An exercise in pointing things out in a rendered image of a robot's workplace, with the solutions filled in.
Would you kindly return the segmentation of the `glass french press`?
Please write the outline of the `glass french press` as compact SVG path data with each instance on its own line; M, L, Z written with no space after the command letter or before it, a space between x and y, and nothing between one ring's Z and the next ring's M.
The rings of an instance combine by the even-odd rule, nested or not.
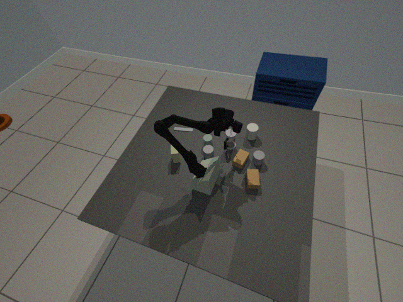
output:
M232 150L236 147L236 133L233 132L233 129L228 129L226 132L226 137L224 141L224 150L229 149Z

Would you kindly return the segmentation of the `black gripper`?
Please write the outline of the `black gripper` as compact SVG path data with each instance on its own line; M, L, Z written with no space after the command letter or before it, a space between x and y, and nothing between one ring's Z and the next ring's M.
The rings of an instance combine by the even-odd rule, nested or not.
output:
M226 128L225 129L229 129L229 126L231 126L232 127L232 129L233 129L233 132L235 132L235 133L240 133L241 132L241 128L242 128L242 123L241 122L238 122L238 121L236 121L235 120L235 122L233 123L233 122L228 122L227 120L223 120L223 122L225 123L225 125L226 125Z

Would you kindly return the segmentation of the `tan rectangular box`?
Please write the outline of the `tan rectangular box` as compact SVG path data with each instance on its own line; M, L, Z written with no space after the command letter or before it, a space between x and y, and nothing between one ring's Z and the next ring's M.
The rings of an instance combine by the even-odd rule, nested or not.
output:
M239 149L238 153L236 154L236 156L234 157L234 159L232 161L232 165L242 169L242 167L246 163L246 160L248 159L248 157L249 157L249 152Z
M259 189L258 169L247 169L246 181L247 181L247 188Z

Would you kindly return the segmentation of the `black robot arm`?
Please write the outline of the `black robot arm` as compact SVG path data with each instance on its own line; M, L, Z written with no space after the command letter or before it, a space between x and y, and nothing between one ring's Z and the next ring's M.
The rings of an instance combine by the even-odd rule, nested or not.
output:
M234 112L232 110L225 108L212 109L212 118L210 118L208 121L195 121L176 115L171 115L163 120L156 121L154 124L154 131L165 138L183 156L184 160L188 164L190 173L193 173L198 179L205 175L207 168L204 168L204 166L198 163L196 155L191 150L187 151L170 133L168 128L176 123L179 125L196 128L197 130L206 134L210 134L212 131L214 131L214 135L220 137L220 132L226 128L223 120L233 122L233 115Z

